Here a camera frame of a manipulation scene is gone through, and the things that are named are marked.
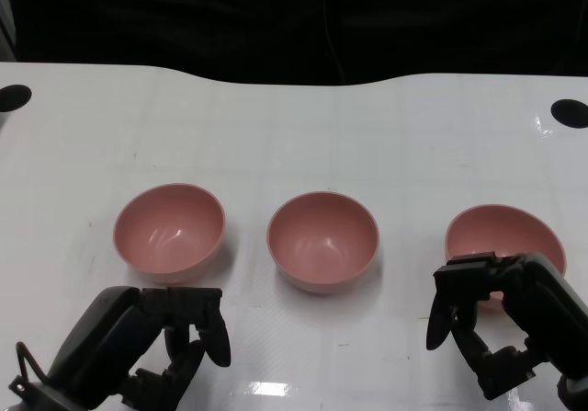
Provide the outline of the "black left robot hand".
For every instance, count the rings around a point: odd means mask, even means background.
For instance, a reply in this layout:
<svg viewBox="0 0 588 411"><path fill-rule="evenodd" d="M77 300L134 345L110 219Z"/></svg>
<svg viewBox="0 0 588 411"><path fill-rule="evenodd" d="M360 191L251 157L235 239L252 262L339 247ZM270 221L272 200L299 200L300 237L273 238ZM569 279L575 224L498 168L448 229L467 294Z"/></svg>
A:
<svg viewBox="0 0 588 411"><path fill-rule="evenodd" d="M94 410L120 395L134 410L175 410L203 358L228 367L218 288L109 287L98 294L44 372L24 343L10 389L24 410Z"/></svg>

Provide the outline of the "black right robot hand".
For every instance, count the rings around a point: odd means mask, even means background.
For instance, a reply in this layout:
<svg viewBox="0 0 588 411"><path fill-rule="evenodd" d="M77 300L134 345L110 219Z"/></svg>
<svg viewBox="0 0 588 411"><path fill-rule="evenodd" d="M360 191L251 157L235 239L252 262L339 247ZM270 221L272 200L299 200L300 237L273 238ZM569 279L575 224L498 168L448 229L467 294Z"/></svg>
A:
<svg viewBox="0 0 588 411"><path fill-rule="evenodd" d="M435 274L426 347L453 337L493 400L532 379L537 365L561 374L558 397L569 410L587 407L587 306L539 253L498 257L493 252L454 257ZM475 331L478 304L502 294L503 310L526 332L526 350L491 352Z"/></svg>

